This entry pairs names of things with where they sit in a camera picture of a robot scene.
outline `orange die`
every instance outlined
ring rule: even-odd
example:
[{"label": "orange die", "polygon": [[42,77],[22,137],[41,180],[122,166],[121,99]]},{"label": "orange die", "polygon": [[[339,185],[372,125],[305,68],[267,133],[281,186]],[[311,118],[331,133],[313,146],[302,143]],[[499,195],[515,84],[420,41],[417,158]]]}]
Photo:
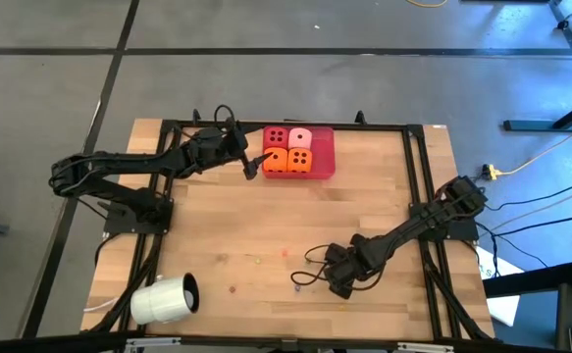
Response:
[{"label": "orange die", "polygon": [[262,163],[264,172],[284,173],[287,171],[287,151],[284,148],[270,147],[266,148],[264,154],[271,152],[273,152],[273,155]]},{"label": "orange die", "polygon": [[287,171],[309,173],[312,170],[312,151],[305,148],[292,148],[287,152]]}]

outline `white cable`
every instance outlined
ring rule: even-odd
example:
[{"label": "white cable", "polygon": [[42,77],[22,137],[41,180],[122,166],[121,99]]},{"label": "white cable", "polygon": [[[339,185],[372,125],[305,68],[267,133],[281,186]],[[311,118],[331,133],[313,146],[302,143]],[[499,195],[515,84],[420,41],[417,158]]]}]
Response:
[{"label": "white cable", "polygon": [[109,300],[109,301],[106,301],[106,302],[104,302],[104,303],[102,303],[102,304],[96,306],[96,307],[93,307],[93,308],[84,308],[84,309],[82,309],[82,311],[83,311],[84,313],[91,313],[91,312],[96,311],[96,310],[98,310],[98,309],[102,309],[102,308],[104,308],[104,307],[106,307],[106,306],[115,304],[117,301],[118,301],[118,298],[113,298],[113,299],[111,299],[111,300]]},{"label": "white cable", "polygon": [[[534,211],[530,211],[530,212],[528,212],[528,213],[526,213],[526,214],[523,214],[523,215],[521,215],[521,216],[517,216],[517,217],[513,218],[512,220],[508,220],[508,221],[506,221],[506,222],[504,222],[504,223],[498,225],[497,227],[491,228],[491,231],[494,232],[495,229],[501,228],[501,227],[503,227],[503,226],[505,226],[505,225],[507,225],[507,224],[509,224],[509,223],[512,223],[512,222],[517,221],[517,220],[520,220],[520,219],[522,219],[522,218],[524,218],[524,217],[527,217],[527,216],[533,215],[533,214],[535,214],[535,213],[538,213],[538,212],[540,212],[540,211],[543,211],[543,210],[546,210],[546,209],[548,209],[548,208],[551,208],[551,207],[553,207],[553,206],[555,206],[555,205],[557,205],[557,204],[563,203],[563,202],[565,202],[565,201],[567,201],[567,200],[569,200],[569,199],[571,199],[571,198],[572,198],[572,194],[569,195],[569,196],[567,196],[567,197],[565,197],[565,198],[563,198],[562,200],[558,200],[558,201],[556,201],[556,202],[554,202],[554,203],[552,203],[552,204],[549,204],[549,205],[547,205],[547,206],[544,206],[544,207],[542,207],[542,208],[540,208],[540,209],[537,209],[537,210],[534,210]],[[488,234],[487,231],[485,231],[485,232],[483,232],[482,234],[480,234],[480,237],[482,237],[482,236],[484,236],[484,235],[486,235],[486,234]]]}]

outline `red die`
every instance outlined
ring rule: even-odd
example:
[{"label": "red die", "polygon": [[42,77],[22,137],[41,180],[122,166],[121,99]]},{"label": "red die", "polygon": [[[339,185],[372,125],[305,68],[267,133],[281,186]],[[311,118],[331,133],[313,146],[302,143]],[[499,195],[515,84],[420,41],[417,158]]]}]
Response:
[{"label": "red die", "polygon": [[287,149],[287,130],[282,127],[264,128],[264,148],[279,147]]}]

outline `yellow cable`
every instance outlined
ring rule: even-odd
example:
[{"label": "yellow cable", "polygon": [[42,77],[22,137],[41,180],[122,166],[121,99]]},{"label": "yellow cable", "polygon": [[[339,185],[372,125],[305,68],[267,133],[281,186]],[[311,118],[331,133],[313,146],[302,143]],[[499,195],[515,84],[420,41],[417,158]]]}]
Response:
[{"label": "yellow cable", "polygon": [[567,138],[563,139],[562,141],[554,144],[553,146],[549,147],[547,150],[543,151],[540,155],[534,157],[533,159],[529,160],[528,162],[524,163],[523,165],[521,165],[519,168],[510,171],[510,172],[502,172],[502,171],[498,171],[498,170],[494,170],[494,174],[496,176],[510,176],[513,175],[519,171],[521,171],[522,169],[528,167],[529,165],[531,165],[532,163],[534,163],[536,160],[538,160],[539,158],[543,157],[544,155],[546,155],[547,153],[551,152],[554,148],[558,147],[559,145],[565,143],[568,139],[570,139],[572,137],[572,134],[567,136]]},{"label": "yellow cable", "polygon": [[440,7],[444,4],[446,4],[447,0],[442,0],[442,2],[440,4],[421,4],[421,3],[417,3],[414,0],[405,0],[405,1],[409,2],[412,5],[418,6],[418,7],[433,9],[433,8],[437,8],[437,7]]}]

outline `pink container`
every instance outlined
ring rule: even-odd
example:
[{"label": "pink container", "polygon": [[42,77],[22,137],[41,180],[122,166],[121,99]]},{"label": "pink container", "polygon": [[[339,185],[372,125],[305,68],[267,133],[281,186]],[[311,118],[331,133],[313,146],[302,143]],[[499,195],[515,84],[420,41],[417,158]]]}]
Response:
[{"label": "pink container", "polygon": [[313,126],[266,126],[264,127],[263,149],[271,147],[269,143],[271,128],[282,127],[288,132],[295,127],[303,127],[312,131],[313,154],[312,170],[310,173],[277,173],[266,172],[262,168],[266,178],[298,178],[298,179],[327,179],[336,172],[336,150],[334,149],[334,130],[330,127]]}]

